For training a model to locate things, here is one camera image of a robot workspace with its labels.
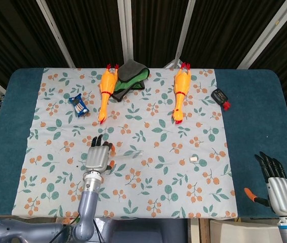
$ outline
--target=car key fob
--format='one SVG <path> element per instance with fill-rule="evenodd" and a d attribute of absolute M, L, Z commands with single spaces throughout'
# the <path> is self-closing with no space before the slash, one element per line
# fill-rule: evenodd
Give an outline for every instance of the car key fob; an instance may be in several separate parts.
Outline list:
<path fill-rule="evenodd" d="M 211 93 L 211 97 L 216 103 L 221 105 L 224 110 L 228 110 L 231 104 L 228 102 L 228 97 L 223 93 L 222 90 L 216 89 Z"/>

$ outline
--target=green cloth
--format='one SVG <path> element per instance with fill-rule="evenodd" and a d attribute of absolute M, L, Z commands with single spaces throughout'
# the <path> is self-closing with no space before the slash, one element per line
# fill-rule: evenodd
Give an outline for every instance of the green cloth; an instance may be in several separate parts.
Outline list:
<path fill-rule="evenodd" d="M 135 76 L 132 80 L 130 80 L 127 83 L 123 83 L 122 81 L 118 80 L 114 92 L 119 93 L 122 90 L 126 90 L 129 87 L 132 89 L 144 89 L 144 86 L 140 83 L 140 81 L 145 80 L 149 75 L 149 71 L 147 69 L 144 69 L 143 72 L 141 72 L 138 76 Z"/>
<path fill-rule="evenodd" d="M 118 81 L 112 97 L 120 102 L 130 90 L 143 90 L 145 88 L 143 80 L 149 75 L 150 70 L 145 65 L 134 60 L 127 61 L 118 69 Z"/>

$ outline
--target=gray cloth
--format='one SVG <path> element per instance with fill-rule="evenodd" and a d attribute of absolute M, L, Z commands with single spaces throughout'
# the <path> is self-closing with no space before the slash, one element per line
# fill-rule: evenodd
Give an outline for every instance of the gray cloth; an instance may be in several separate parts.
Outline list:
<path fill-rule="evenodd" d="M 118 69 L 118 79 L 123 83 L 127 83 L 145 68 L 147 68 L 145 65 L 130 59 Z"/>

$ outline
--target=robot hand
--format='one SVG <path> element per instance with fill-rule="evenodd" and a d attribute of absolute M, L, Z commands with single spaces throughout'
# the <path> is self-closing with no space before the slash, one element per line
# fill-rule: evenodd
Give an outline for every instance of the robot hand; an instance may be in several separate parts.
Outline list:
<path fill-rule="evenodd" d="M 283 166 L 263 152 L 255 157 L 265 178 L 269 200 L 255 196 L 248 188 L 244 189 L 245 193 L 252 201 L 271 207 L 278 216 L 287 216 L 287 177 Z"/>
<path fill-rule="evenodd" d="M 88 150 L 86 169 L 87 172 L 96 171 L 98 173 L 103 173 L 106 170 L 111 170 L 108 163 L 108 151 L 112 148 L 112 144 L 105 141 L 102 143 L 103 135 L 93 138 L 92 146 Z"/>
<path fill-rule="evenodd" d="M 279 233 L 283 242 L 287 242 L 287 177 L 284 168 L 278 160 L 263 152 L 260 156 L 255 154 L 255 157 L 264 175 L 269 199 L 255 196 L 248 188 L 244 191 L 252 201 L 271 207 L 279 216 Z"/>

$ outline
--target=robotic arm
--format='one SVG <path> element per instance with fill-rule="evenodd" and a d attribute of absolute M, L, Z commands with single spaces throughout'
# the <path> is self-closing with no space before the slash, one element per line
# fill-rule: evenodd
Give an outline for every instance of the robotic arm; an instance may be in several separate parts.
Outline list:
<path fill-rule="evenodd" d="M 255 196 L 248 188 L 244 191 L 252 201 L 271 207 L 279 216 L 278 229 L 283 243 L 287 243 L 287 176 L 283 166 L 275 158 L 263 152 L 260 152 L 260 156 L 255 154 L 255 157 L 264 175 L 269 199 Z"/>
<path fill-rule="evenodd" d="M 102 135 L 93 138 L 88 151 L 84 190 L 78 206 L 80 221 L 75 226 L 58 223 L 28 224 L 3 219 L 0 220 L 0 243 L 11 243 L 14 238 L 18 238 L 20 243 L 77 243 L 90 240 L 94 234 L 93 219 L 102 179 L 100 174 L 111 169 L 107 163 L 112 144 L 104 142 L 101 146 L 101 142 Z"/>

